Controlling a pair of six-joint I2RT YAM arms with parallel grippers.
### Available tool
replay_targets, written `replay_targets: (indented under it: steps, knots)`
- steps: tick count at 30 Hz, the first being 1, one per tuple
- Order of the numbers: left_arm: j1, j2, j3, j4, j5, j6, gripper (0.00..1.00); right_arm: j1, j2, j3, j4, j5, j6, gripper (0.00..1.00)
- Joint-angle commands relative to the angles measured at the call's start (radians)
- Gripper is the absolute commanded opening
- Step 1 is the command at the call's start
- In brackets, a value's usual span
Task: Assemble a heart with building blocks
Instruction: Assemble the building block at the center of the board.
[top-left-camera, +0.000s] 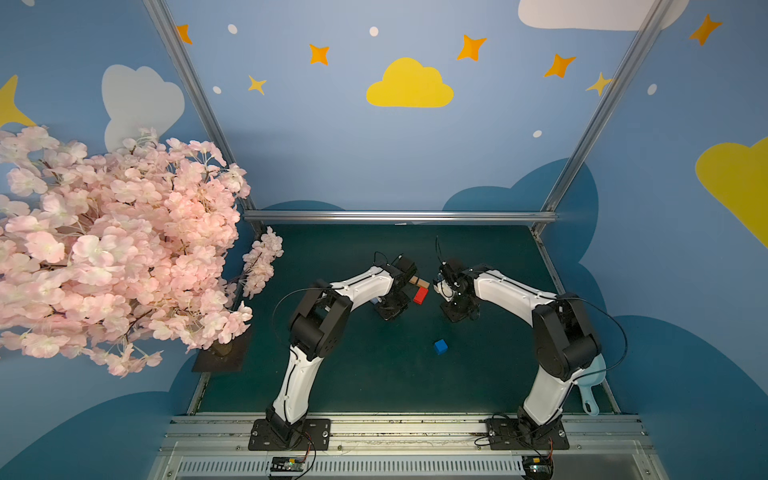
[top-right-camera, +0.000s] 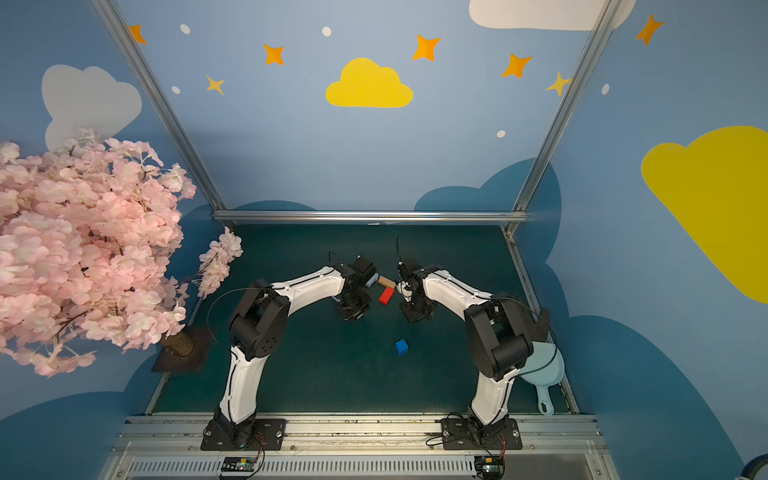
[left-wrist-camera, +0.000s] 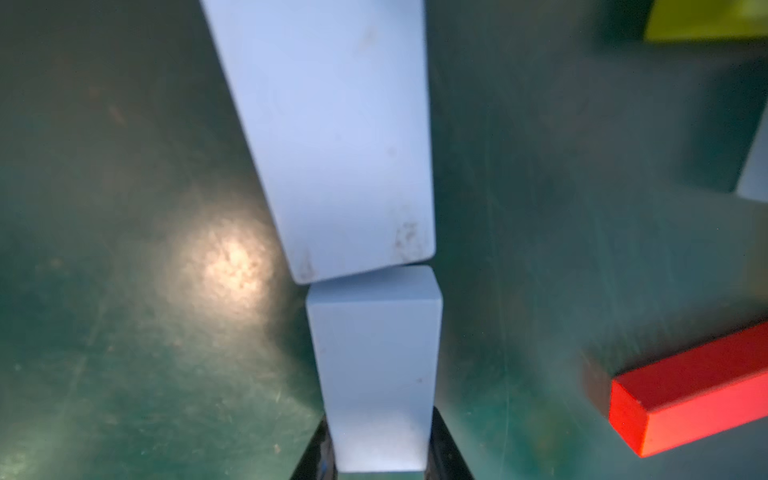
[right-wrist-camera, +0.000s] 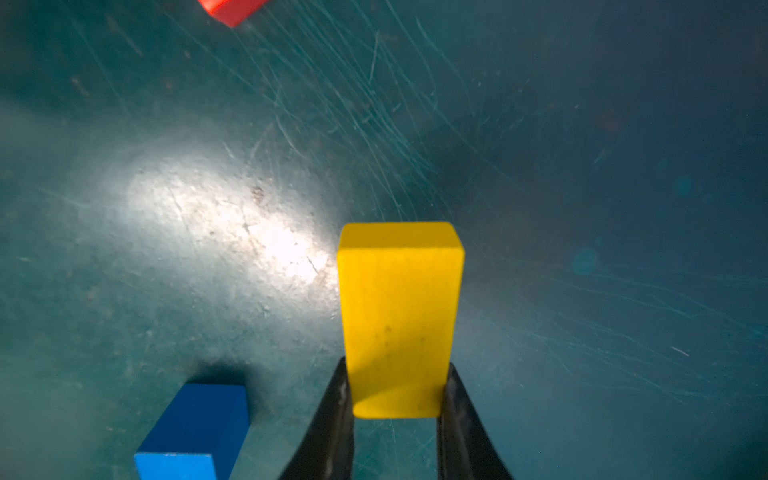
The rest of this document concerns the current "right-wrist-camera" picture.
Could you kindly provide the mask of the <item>blue cube block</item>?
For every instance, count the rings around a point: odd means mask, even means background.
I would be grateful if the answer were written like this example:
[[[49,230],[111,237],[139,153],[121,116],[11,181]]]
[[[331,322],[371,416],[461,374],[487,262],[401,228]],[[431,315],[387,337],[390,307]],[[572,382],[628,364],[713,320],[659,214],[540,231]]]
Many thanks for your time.
[[[228,479],[249,429],[242,385],[185,384],[134,455],[141,479]]]

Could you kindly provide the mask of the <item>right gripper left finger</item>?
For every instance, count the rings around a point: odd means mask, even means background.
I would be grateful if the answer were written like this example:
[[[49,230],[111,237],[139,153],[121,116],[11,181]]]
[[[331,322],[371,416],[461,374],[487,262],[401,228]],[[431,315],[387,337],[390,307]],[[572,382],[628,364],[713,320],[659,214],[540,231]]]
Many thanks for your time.
[[[351,479],[354,421],[346,358],[342,357],[303,440],[279,479]]]

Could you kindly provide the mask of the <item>yellow rectangular block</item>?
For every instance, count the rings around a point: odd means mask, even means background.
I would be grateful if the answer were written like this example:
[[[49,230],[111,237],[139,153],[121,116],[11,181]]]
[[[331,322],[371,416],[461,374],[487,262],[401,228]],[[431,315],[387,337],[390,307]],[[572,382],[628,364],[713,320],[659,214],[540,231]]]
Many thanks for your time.
[[[464,262],[448,222],[343,227],[337,267],[356,417],[439,416]]]

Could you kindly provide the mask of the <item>red rectangular block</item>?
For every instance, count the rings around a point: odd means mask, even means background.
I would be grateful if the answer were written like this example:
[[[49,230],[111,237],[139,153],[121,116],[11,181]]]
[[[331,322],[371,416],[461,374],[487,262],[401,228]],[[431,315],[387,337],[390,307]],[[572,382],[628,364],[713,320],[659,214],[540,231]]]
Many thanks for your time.
[[[228,27],[239,25],[268,2],[269,0],[199,0],[209,16]]]

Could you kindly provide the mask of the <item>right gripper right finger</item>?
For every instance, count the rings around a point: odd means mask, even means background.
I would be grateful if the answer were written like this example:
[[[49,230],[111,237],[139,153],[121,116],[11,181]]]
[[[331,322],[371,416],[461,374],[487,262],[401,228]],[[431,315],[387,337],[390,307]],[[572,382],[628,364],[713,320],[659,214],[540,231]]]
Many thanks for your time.
[[[437,463],[440,480],[514,479],[494,448],[453,363],[437,419]]]

